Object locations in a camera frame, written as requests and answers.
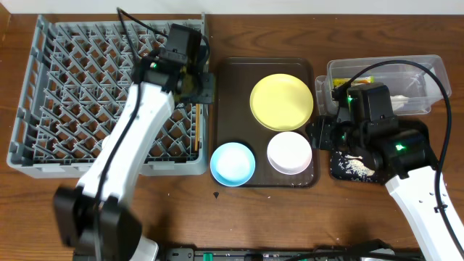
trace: wooden table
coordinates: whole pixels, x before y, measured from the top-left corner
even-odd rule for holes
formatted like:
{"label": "wooden table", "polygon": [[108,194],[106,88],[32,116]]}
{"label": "wooden table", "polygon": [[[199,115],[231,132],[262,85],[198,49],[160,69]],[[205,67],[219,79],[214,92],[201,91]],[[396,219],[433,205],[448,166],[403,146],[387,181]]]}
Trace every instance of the wooden table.
{"label": "wooden table", "polygon": [[[58,185],[74,186],[76,180],[32,179],[5,162],[36,15],[15,14],[2,24],[3,14],[0,12],[0,260],[69,260],[72,251],[59,241],[51,198]],[[147,20],[192,17],[136,16]],[[116,15],[46,18],[51,22],[117,19]],[[411,54],[442,57],[452,86],[455,119],[444,173],[453,203],[464,216],[464,17],[208,15],[207,21],[213,72],[226,57],[303,57],[313,66],[315,76],[325,75],[332,59]],[[428,125],[438,154],[444,136],[443,102],[419,118]],[[332,179],[326,153],[321,154],[320,180],[311,189],[224,188],[209,173],[141,176],[133,211],[144,224],[144,234],[159,243],[309,249],[318,244],[349,245],[379,238],[394,247],[418,247],[386,189]]]}

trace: wood grain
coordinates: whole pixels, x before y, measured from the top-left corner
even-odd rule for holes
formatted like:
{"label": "wood grain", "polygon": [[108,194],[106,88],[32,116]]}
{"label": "wood grain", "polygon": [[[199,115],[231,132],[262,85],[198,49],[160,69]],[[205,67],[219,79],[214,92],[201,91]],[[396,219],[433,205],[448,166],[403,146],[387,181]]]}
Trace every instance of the wood grain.
{"label": "wood grain", "polygon": [[[47,15],[52,22],[116,20],[116,15]],[[172,19],[170,15],[139,15]],[[175,18],[194,17],[180,15]],[[464,17],[373,15],[208,15],[211,68],[226,57],[302,57],[314,75],[332,59],[438,54],[452,85],[454,124],[445,181],[464,216]],[[69,260],[58,239],[51,198],[75,179],[37,180],[6,164],[7,147],[30,51],[36,15],[11,16],[0,48],[0,260]],[[442,102],[420,116],[441,149]],[[394,200],[382,186],[336,181],[321,154],[321,177],[311,189],[224,188],[209,173],[139,178],[133,210],[144,234],[159,243],[214,248],[308,249],[382,239],[394,247],[417,242]],[[219,192],[216,199],[214,192]]]}

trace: gray dish rack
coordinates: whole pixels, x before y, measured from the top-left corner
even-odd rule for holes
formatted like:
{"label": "gray dish rack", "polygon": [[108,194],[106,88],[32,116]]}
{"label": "gray dish rack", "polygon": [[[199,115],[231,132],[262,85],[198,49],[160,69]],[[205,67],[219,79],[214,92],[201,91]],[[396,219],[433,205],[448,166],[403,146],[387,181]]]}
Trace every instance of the gray dish rack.
{"label": "gray dish rack", "polygon": [[[200,20],[144,22],[166,34],[178,23],[207,36],[204,14]],[[167,40],[134,22],[126,21],[126,26],[139,56]],[[132,83],[132,55],[122,31],[119,22],[52,24],[38,16],[7,155],[10,167],[34,178],[77,178],[90,168]],[[155,138],[141,174],[204,173],[207,124],[206,105],[197,111],[191,104],[179,104]]]}

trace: green light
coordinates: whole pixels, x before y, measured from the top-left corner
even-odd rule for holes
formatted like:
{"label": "green light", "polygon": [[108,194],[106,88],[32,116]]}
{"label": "green light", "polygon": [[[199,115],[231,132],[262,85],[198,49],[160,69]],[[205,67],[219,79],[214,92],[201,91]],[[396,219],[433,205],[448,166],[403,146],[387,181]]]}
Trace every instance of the green light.
{"label": "green light", "polygon": [[396,147],[397,147],[397,151],[400,151],[402,149],[406,149],[406,147],[401,145],[401,144],[396,145]]}

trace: black tray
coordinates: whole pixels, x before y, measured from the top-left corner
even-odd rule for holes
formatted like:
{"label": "black tray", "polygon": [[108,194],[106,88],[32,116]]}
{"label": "black tray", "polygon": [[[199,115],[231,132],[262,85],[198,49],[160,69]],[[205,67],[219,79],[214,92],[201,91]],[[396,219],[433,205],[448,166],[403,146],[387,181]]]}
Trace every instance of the black tray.
{"label": "black tray", "polygon": [[[319,179],[319,152],[313,149],[310,166],[300,174],[285,175],[275,170],[266,154],[269,141],[277,131],[262,126],[253,116],[249,97],[254,85],[262,78],[286,73],[302,80],[310,88],[315,102],[312,69],[299,58],[227,58],[217,74],[214,148],[228,142],[248,146],[256,159],[256,170],[244,187],[309,188]],[[317,106],[311,115],[317,114]],[[295,130],[306,139],[305,125]]]}

